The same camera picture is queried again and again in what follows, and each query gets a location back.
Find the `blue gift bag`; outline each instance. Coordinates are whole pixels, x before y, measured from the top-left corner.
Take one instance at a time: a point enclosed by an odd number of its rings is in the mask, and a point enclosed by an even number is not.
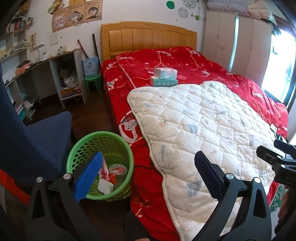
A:
[[[88,58],[82,61],[83,73],[86,78],[99,75],[99,58]]]

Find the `chair backrest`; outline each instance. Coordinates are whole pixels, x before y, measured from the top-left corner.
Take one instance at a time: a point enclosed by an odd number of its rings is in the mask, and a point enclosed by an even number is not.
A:
[[[5,89],[0,64],[0,169],[16,182],[32,185],[37,177],[54,179],[54,157],[35,143],[14,110]]]

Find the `wardrobe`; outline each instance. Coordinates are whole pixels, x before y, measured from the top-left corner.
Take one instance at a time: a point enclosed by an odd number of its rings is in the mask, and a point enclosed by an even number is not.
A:
[[[271,51],[272,26],[236,13],[207,11],[203,55],[261,86]]]

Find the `metal screw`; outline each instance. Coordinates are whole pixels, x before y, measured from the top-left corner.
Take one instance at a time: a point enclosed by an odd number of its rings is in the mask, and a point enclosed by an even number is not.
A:
[[[231,173],[227,173],[226,177],[230,180],[234,179],[234,176]]]
[[[261,183],[261,180],[258,177],[254,178],[254,181],[257,182],[257,183]]]
[[[66,174],[63,176],[63,178],[64,178],[65,180],[68,180],[70,177],[71,177],[71,174],[70,174],[70,173],[66,173]]]
[[[40,182],[42,182],[42,180],[43,180],[42,177],[38,177],[38,178],[36,179],[36,182],[40,183]]]

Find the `window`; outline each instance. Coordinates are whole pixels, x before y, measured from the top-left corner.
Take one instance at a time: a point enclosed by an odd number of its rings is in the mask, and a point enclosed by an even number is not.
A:
[[[271,52],[261,88],[284,102],[290,86],[296,55],[296,39],[281,29],[271,36]]]

